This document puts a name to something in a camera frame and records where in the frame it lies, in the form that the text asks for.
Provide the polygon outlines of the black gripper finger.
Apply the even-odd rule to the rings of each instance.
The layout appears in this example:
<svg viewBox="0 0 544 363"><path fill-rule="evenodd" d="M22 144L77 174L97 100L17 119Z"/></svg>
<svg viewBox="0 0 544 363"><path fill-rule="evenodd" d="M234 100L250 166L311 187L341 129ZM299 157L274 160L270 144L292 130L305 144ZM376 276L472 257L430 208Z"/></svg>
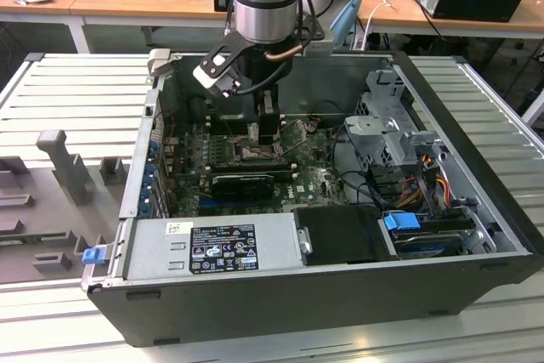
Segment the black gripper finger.
<svg viewBox="0 0 544 363"><path fill-rule="evenodd" d="M281 113L278 105L278 89L270 88L258 91L258 143L271 145L279 131Z"/></svg>

